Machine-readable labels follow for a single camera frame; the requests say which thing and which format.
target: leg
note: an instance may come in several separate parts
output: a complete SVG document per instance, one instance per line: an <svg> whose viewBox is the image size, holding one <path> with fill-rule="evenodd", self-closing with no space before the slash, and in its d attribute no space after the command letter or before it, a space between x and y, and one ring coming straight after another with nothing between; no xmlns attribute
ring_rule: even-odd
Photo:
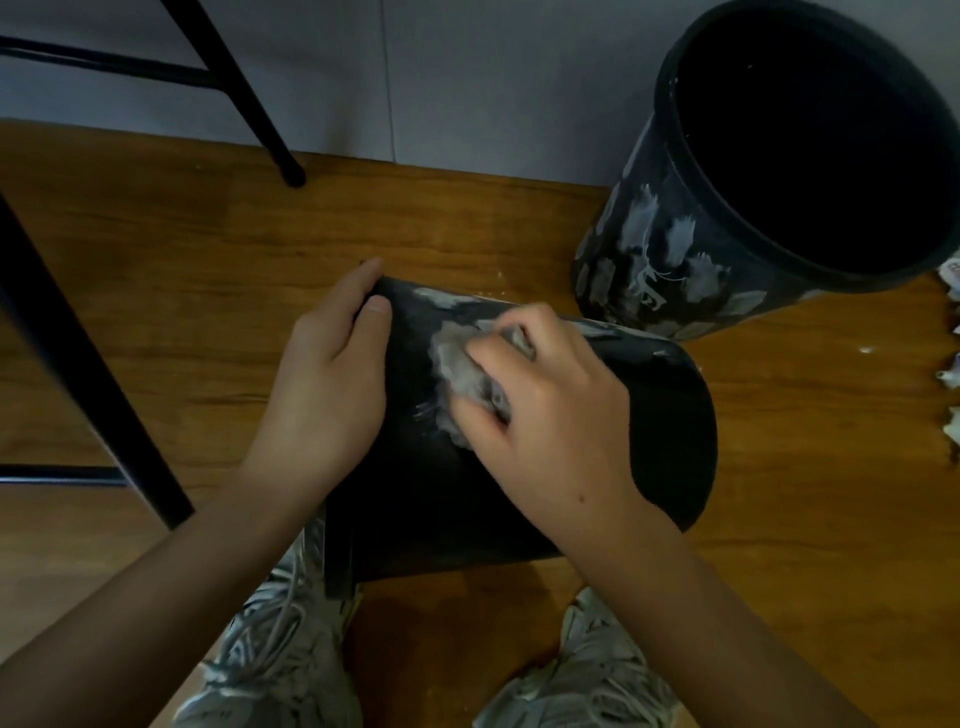
<svg viewBox="0 0 960 728"><path fill-rule="evenodd" d="M230 101L237 107L256 138L270 152L283 179L291 187L303 187L306 184L306 173L290 154L274 123L260 106L260 101L244 78L243 71L233 59L199 0L160 1L180 26L201 61L220 82L221 89L230 97Z"/></svg>
<svg viewBox="0 0 960 728"><path fill-rule="evenodd" d="M325 597L323 542L320 516L230 622L176 728L360 728L341 658L359 598Z"/></svg>
<svg viewBox="0 0 960 728"><path fill-rule="evenodd" d="M130 484L167 527L176 527L193 513L190 500L2 197L0 235L0 304Z"/></svg>
<svg viewBox="0 0 960 728"><path fill-rule="evenodd" d="M510 682L474 728L668 728L680 703L590 588L566 610L560 654Z"/></svg>

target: sneaker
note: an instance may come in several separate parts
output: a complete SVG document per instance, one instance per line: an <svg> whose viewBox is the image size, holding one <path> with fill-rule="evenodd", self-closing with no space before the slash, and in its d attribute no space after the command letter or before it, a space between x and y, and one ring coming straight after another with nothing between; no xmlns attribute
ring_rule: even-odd
<svg viewBox="0 0 960 728"><path fill-rule="evenodd" d="M324 522L300 532L205 661L203 690L174 717L177 728L359 728L360 703L341 646L359 598L324 596Z"/></svg>
<svg viewBox="0 0 960 728"><path fill-rule="evenodd" d="M560 653L511 681L473 728L673 726L680 701L593 589L564 614Z"/></svg>

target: floor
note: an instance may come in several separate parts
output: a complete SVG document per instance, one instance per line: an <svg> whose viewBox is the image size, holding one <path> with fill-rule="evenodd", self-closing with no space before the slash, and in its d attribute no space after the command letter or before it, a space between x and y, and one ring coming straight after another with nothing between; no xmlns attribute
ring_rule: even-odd
<svg viewBox="0 0 960 728"><path fill-rule="evenodd" d="M288 330L372 255L400 278L575 311L567 266L603 190L0 124L3 191L191 496L237 463ZM934 380L940 284L824 296L692 342L720 464L690 538L883 725L960 716L960 473ZM0 321L0 461L107 463ZM162 536L124 490L0 488L0 658ZM368 725L462 726L549 654L562 559L372 584L349 658Z"/></svg>

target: black metal chair leg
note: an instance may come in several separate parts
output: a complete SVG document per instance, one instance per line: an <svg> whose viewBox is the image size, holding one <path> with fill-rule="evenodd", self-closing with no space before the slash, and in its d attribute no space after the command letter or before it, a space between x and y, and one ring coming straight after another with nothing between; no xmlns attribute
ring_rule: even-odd
<svg viewBox="0 0 960 728"><path fill-rule="evenodd" d="M147 430L7 201L0 197L0 305L168 528L193 514Z"/></svg>
<svg viewBox="0 0 960 728"><path fill-rule="evenodd" d="M180 30L210 73L220 82L223 91L247 121L256 138L270 152L283 179L291 187L303 187L306 184L306 173L280 138L274 122L260 105L243 71L233 59L199 0L160 1L180 26Z"/></svg>

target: left hand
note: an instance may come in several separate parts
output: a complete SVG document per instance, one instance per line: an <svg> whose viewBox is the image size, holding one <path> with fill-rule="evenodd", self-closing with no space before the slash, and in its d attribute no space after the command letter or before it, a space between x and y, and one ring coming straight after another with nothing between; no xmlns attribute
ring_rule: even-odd
<svg viewBox="0 0 960 728"><path fill-rule="evenodd" d="M363 300L382 275L383 261L368 260L297 321L241 468L245 479L319 505L367 454L387 406L392 312L382 296Z"/></svg>

